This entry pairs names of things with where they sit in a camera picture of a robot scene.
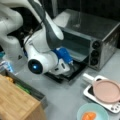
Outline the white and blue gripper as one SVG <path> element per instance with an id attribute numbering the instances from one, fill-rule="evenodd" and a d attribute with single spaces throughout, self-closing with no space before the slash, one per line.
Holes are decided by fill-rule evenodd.
<path id="1" fill-rule="evenodd" d="M 50 70 L 50 73 L 52 73 L 54 75 L 60 75 L 60 74 L 64 74 L 64 73 L 68 72 L 70 70 L 69 65 L 73 63 L 73 59 L 70 56 L 67 49 L 64 47 L 56 48 L 53 50 L 53 52 L 58 57 L 58 64 L 55 68 Z"/>

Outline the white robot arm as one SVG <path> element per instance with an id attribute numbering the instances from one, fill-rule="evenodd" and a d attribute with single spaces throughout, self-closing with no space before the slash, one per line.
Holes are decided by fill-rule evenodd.
<path id="1" fill-rule="evenodd" d="M 29 70 L 35 74 L 52 72 L 59 75 L 68 72 L 71 62 L 64 58 L 66 49 L 61 47 L 64 35 L 39 0 L 2 0 L 2 4 L 10 8 L 26 7 L 42 26 L 24 40 Z"/>

